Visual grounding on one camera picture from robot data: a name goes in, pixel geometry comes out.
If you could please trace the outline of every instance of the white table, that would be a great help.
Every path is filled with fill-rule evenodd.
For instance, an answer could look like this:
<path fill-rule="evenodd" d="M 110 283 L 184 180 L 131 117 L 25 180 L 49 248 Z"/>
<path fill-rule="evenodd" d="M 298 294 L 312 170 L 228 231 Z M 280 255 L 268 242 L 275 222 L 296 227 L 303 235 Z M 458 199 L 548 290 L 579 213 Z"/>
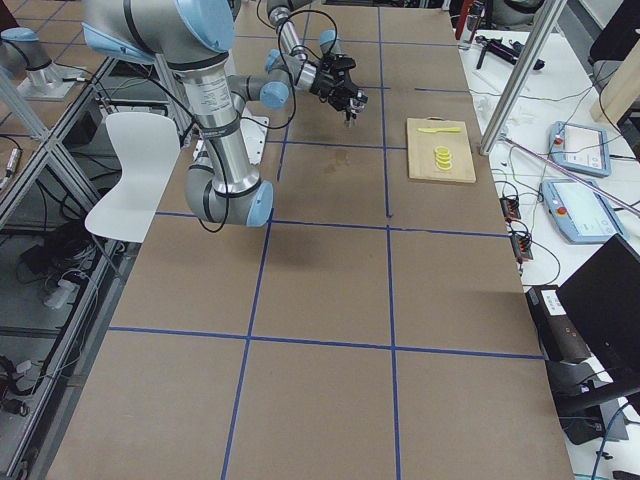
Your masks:
<path fill-rule="evenodd" d="M 485 35 L 488 38 L 502 37 L 505 43 L 509 40 L 525 43 L 528 34 L 480 31 L 478 35 Z M 481 47 L 474 45 L 467 51 L 460 50 L 460 56 L 474 97 L 480 128 L 484 131 L 498 102 L 499 97 L 496 95 L 503 90 L 513 66 L 487 53 L 482 69 L 477 72 L 476 64 L 480 51 Z M 533 151 L 547 152 L 551 125 L 556 121 L 567 121 L 571 117 L 572 123 L 605 128 L 609 139 L 618 137 L 619 134 L 611 125 L 598 124 L 591 118 L 589 109 L 597 101 L 598 94 L 595 88 L 589 89 L 591 81 L 567 40 L 560 34 L 552 34 L 540 58 L 546 62 L 545 67 L 529 76 L 521 95 L 561 99 L 581 92 L 582 94 L 561 101 L 520 98 L 507 122 L 508 136 Z M 615 138 L 608 145 L 612 154 L 633 157 L 631 149 L 622 137 Z M 520 195 L 531 190 L 516 183 L 514 173 L 515 179 L 534 189 L 538 188 L 543 177 L 563 178 L 561 173 L 550 167 L 545 169 L 541 161 L 527 156 L 518 149 L 514 149 L 509 156 L 509 148 L 504 143 L 498 143 L 491 152 L 489 161 L 491 167 L 496 169 L 494 170 L 495 180 L 507 180 L 515 184 Z M 605 179 L 597 179 L 598 185 L 627 203 L 640 199 L 640 164 L 636 161 L 616 159 L 612 159 L 612 164 L 612 175 Z M 502 192 L 503 185 L 496 184 L 499 193 Z M 506 186 L 505 193 L 508 195 L 514 192 L 511 187 Z M 520 210 L 523 216 L 522 221 L 533 229 L 533 240 L 547 247 L 560 260 L 561 270 L 554 280 L 556 284 L 562 284 L 599 248 L 599 245 L 570 244 L 558 231 L 544 204 L 536 203 L 534 195 L 525 195 L 520 198 Z M 640 218 L 628 212 L 618 213 L 629 232 L 629 243 L 636 251 L 640 251 Z M 532 252 L 534 260 L 524 265 L 523 285 L 551 281 L 558 271 L 555 260 L 536 245 L 533 246 Z M 595 371 L 601 369 L 595 359 L 593 365 Z M 633 420 L 638 420 L 638 416 L 631 409 L 627 409 L 625 414 Z M 599 476 L 612 478 L 613 470 L 640 473 L 640 426 L 630 425 L 627 430 L 629 441 L 607 443 L 605 451 L 612 454 L 614 458 L 600 461 L 597 472 Z M 592 440 L 580 446 L 566 441 L 575 473 L 591 474 L 596 459 L 595 451 L 598 450 L 600 441 L 600 439 Z"/>

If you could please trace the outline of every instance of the robotic arm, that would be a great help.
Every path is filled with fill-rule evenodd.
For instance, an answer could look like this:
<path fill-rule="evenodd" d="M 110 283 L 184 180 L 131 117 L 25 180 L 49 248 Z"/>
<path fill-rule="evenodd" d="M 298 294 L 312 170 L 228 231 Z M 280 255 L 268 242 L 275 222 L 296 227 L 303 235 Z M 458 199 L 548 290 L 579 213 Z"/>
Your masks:
<path fill-rule="evenodd" d="M 338 112 L 345 112 L 347 123 L 355 120 L 364 111 L 367 97 L 364 92 L 351 81 L 350 70 L 356 62 L 346 55 L 341 48 L 340 40 L 334 30 L 326 30 L 318 39 L 322 50 L 322 59 L 314 64 L 307 60 L 305 49 L 298 38 L 292 13 L 310 4 L 312 0 L 269 0 L 267 14 L 269 21 L 278 33 L 278 48 L 272 50 L 267 60 L 266 69 L 278 68 L 286 64 L 294 70 L 295 86 L 301 90 L 320 97 Z"/>
<path fill-rule="evenodd" d="M 366 96 L 349 77 L 355 62 L 339 53 L 335 33 L 329 42 L 333 48 L 323 47 L 320 65 L 306 60 L 289 5 L 307 3 L 270 3 L 269 18 L 286 51 L 278 51 L 277 57 L 270 54 L 266 77 L 227 78 L 224 64 L 233 45 L 234 25 L 225 0 L 84 2 L 84 34 L 90 47 L 142 64 L 153 64 L 155 55 L 163 54 L 184 86 L 205 145 L 189 168 L 186 184 L 187 202 L 202 220 L 261 226 L 269 218 L 273 186 L 249 163 L 240 131 L 246 102 L 259 99 L 269 108 L 282 108 L 290 88 L 297 87 L 345 111 L 347 119 L 364 108 Z"/>
<path fill-rule="evenodd" d="M 4 30 L 0 35 L 0 72 L 12 79 L 24 70 L 30 82 L 28 87 L 18 89 L 24 96 L 56 98 L 52 94 L 62 88 L 66 70 L 51 60 L 33 30 L 24 27 Z"/>

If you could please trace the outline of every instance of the cardboard table surface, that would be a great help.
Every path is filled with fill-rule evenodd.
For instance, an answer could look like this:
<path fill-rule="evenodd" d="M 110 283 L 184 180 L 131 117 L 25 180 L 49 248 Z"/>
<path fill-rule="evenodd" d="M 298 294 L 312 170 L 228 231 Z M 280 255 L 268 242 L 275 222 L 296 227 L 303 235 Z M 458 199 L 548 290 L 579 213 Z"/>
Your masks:
<path fill-rule="evenodd" d="M 240 73 L 274 45 L 253 7 Z M 200 228 L 182 155 L 48 479 L 571 478 L 486 159 L 408 180 L 407 117 L 480 138 L 446 14 L 318 8 L 367 59 L 367 111 L 344 129 L 299 95 L 262 229 Z"/>

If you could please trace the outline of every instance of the black monitor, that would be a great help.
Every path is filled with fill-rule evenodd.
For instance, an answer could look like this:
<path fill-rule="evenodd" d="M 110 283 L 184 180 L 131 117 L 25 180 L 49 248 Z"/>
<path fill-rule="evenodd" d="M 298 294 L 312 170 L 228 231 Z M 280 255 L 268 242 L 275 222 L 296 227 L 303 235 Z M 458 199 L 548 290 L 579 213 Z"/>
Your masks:
<path fill-rule="evenodd" d="M 572 415 L 620 397 L 640 411 L 640 255 L 614 235 L 557 290 L 567 315 L 613 379 L 556 398 Z"/>

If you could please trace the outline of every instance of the power strip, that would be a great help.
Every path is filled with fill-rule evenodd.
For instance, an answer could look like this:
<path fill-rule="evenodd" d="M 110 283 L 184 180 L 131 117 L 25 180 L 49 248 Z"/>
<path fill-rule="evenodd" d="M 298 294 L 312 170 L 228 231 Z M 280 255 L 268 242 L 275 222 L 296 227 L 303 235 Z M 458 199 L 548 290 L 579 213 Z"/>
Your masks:
<path fill-rule="evenodd" d="M 520 220 L 520 202 L 514 198 L 500 198 L 500 208 L 505 220 Z"/>
<path fill-rule="evenodd" d="M 533 260 L 531 253 L 531 239 L 521 233 L 512 233 L 509 237 L 511 240 L 511 248 L 518 262 L 527 262 Z"/>

